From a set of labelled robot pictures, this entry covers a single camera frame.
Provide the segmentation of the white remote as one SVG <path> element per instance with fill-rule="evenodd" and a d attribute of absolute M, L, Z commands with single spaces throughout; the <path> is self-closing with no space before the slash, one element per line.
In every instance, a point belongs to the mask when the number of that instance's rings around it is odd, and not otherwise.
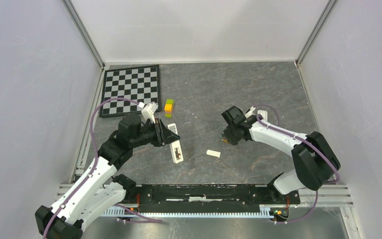
<path fill-rule="evenodd" d="M 177 133 L 178 134 L 178 131 L 177 131 L 177 126 L 175 123 L 172 123 L 172 124 L 169 124 L 168 125 L 168 129 L 170 129 L 171 131 L 173 131 L 174 133 Z M 175 154 L 175 148 L 179 148 L 180 149 L 180 152 L 181 152 L 181 159 L 180 160 L 177 160 L 176 159 L 176 154 Z M 183 153 L 182 153 L 182 148 L 181 148 L 181 144 L 180 144 L 180 141 L 177 140 L 173 143 L 170 144 L 170 150 L 171 150 L 171 155 L 172 155 L 172 159 L 173 159 L 173 162 L 175 164 L 178 164 L 180 162 L 183 162 L 184 160 L 184 157 L 183 157 Z"/>

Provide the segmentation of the dark AAA battery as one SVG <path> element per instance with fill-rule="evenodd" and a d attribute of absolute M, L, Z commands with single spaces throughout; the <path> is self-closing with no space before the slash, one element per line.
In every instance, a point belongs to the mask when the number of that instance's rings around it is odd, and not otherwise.
<path fill-rule="evenodd" d="M 180 149 L 178 147 L 175 148 L 175 154 L 176 154 L 176 159 L 180 160 L 181 159 L 181 152 L 180 152 Z"/>

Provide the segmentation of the white remote control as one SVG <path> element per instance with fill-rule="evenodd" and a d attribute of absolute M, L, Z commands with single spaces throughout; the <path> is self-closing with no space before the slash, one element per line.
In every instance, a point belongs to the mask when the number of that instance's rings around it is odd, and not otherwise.
<path fill-rule="evenodd" d="M 260 115 L 261 120 L 268 121 L 268 112 L 265 110 L 258 110 L 257 114 Z"/>

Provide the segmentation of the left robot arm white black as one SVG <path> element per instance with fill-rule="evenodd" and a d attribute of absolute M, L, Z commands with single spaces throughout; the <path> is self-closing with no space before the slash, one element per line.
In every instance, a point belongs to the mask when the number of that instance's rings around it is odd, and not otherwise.
<path fill-rule="evenodd" d="M 109 186 L 97 193 L 133 155 L 133 150 L 147 144 L 161 147 L 180 140 L 161 120 L 143 122 L 135 113 L 124 115 L 97 152 L 84 174 L 50 207 L 40 206 L 35 212 L 39 233 L 45 239 L 79 239 L 87 227 L 107 209 L 136 198 L 136 189 L 125 176 L 116 176 Z"/>

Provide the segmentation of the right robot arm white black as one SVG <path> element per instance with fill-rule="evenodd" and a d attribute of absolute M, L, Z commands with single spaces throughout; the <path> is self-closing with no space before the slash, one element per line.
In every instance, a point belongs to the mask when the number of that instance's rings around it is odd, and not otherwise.
<path fill-rule="evenodd" d="M 231 145 L 241 140 L 264 143 L 292 158 L 294 169 L 270 182 L 267 195 L 271 202 L 280 203 L 295 190 L 317 191 L 324 184 L 340 180 L 341 164 L 321 133 L 293 132 L 269 123 L 254 111 L 255 107 L 244 112 L 236 106 L 224 111 L 222 117 L 227 127 L 222 136 Z"/>

